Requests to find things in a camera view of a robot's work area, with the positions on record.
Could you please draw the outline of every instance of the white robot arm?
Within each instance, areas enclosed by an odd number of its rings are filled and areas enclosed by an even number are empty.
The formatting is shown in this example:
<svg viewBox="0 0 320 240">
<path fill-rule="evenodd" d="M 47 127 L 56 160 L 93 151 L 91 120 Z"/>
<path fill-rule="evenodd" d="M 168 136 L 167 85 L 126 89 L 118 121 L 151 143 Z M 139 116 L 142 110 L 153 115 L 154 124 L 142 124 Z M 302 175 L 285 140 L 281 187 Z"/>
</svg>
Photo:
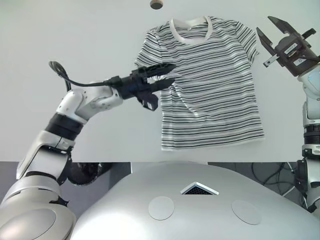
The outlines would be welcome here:
<svg viewBox="0 0 320 240">
<path fill-rule="evenodd" d="M 57 62 L 50 66 L 59 76 L 71 81 Z M 75 138 L 88 120 L 99 112 L 137 97 L 152 111 L 158 107 L 153 92 L 168 88 L 172 79 L 153 84 L 148 78 L 170 72 L 173 64 L 159 64 L 132 71 L 104 82 L 80 84 L 70 90 L 59 104 L 45 130 L 32 143 L 16 172 L 18 181 L 9 189 L 0 205 L 0 240 L 67 240 L 76 223 L 75 215 L 62 199 L 60 185 L 67 178 L 70 153 Z"/>
<path fill-rule="evenodd" d="M 297 161 L 295 173 L 296 187 L 307 199 L 308 211 L 313 213 L 320 204 L 320 56 L 312 50 L 306 41 L 316 31 L 311 28 L 299 34 L 289 23 L 273 16 L 271 22 L 288 36 L 280 40 L 273 49 L 272 42 L 257 28 L 262 45 L 272 55 L 264 65 L 268 67 L 274 61 L 286 67 L 293 76 L 298 76 L 306 95 L 303 104 L 304 145 L 302 160 Z"/>
</svg>

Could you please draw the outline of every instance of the t-shirt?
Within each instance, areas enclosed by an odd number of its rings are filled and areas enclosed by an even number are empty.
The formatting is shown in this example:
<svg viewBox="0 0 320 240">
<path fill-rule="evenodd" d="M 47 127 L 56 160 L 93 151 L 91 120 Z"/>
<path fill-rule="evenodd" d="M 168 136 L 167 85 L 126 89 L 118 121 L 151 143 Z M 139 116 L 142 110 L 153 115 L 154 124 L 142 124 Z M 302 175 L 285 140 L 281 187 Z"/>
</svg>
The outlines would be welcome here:
<svg viewBox="0 0 320 240">
<path fill-rule="evenodd" d="M 183 150 L 264 139 L 251 63 L 253 30 L 234 20 L 206 16 L 191 28 L 174 20 L 149 30 L 135 64 L 173 63 L 174 78 L 161 91 L 161 149 Z"/>
</svg>

